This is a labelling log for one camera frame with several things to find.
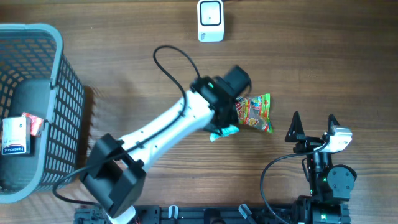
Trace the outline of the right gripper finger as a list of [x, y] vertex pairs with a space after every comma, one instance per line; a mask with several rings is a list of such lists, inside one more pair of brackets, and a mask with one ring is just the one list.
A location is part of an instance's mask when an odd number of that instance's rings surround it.
[[328, 116], [328, 134], [334, 134], [333, 126], [339, 126], [339, 122], [335, 118], [334, 114]]
[[305, 132], [303, 130], [302, 122], [299, 112], [293, 114], [290, 128], [285, 136], [285, 142], [301, 142], [305, 140]]

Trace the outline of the teal wet wipes pack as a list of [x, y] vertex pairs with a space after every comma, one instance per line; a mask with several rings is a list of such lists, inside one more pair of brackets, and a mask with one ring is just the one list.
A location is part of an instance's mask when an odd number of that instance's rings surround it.
[[210, 134], [210, 141], [214, 142], [219, 138], [227, 137], [232, 134], [236, 134], [239, 132], [239, 128], [237, 126], [229, 125], [226, 128], [221, 128], [219, 130], [213, 131]]

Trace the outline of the colourful gummy candy bag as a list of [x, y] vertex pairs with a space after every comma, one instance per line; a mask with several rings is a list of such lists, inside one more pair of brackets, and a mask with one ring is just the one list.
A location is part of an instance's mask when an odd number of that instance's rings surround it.
[[254, 97], [239, 96], [236, 100], [235, 105], [239, 124], [273, 133], [269, 119], [271, 107], [271, 95], [269, 93]]

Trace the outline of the red tissue pack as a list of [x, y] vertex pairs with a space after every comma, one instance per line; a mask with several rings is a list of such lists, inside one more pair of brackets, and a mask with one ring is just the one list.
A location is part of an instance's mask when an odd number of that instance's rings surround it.
[[39, 137], [41, 135], [41, 132], [43, 130], [42, 126], [44, 123], [44, 120], [38, 116], [23, 112], [22, 114], [26, 118], [30, 119], [30, 135]]

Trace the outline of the white blue plaster box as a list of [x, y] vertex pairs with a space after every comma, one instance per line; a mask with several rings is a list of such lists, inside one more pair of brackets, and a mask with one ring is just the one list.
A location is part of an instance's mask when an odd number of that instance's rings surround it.
[[3, 156], [30, 154], [30, 119], [25, 116], [5, 118], [2, 121]]

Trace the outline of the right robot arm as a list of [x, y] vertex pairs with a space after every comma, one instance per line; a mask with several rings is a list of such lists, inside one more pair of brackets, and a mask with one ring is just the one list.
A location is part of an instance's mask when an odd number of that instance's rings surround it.
[[299, 113], [292, 117], [286, 142], [295, 143], [294, 154], [305, 154], [302, 163], [310, 186], [309, 196], [299, 196], [292, 206], [291, 223], [350, 224], [347, 202], [357, 179], [349, 166], [332, 162], [332, 155], [344, 150], [352, 141], [350, 128], [328, 117], [328, 131], [322, 137], [306, 136]]

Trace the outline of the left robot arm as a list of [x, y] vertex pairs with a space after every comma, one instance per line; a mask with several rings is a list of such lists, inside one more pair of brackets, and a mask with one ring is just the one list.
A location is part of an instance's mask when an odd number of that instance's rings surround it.
[[217, 136], [238, 123], [238, 96], [251, 86], [249, 75], [234, 66], [223, 77], [199, 77], [170, 109], [119, 139], [105, 134], [94, 145], [80, 181], [110, 223], [130, 223], [149, 169], [170, 148], [203, 129]]

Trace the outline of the white barcode scanner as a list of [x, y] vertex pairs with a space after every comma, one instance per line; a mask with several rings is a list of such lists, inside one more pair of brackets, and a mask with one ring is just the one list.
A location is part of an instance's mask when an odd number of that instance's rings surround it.
[[198, 1], [197, 27], [200, 42], [221, 42], [224, 39], [224, 5], [221, 0]]

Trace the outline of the grey plastic mesh basket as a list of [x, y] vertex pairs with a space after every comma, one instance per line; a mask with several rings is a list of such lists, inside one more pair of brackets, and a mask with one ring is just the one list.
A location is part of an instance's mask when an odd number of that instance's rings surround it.
[[49, 191], [77, 167], [85, 90], [48, 24], [1, 24], [1, 119], [43, 119], [30, 151], [1, 155], [1, 203]]

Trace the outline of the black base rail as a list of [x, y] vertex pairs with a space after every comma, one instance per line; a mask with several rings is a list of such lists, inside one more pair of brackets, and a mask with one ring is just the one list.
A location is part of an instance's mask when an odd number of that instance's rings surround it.
[[[282, 206], [273, 208], [289, 223], [308, 223], [303, 217], [294, 215], [292, 209]], [[266, 207], [160, 207], [141, 205], [135, 207], [136, 214], [127, 217], [127, 223], [283, 223]], [[75, 210], [73, 223], [116, 223], [98, 208], [83, 207]]]

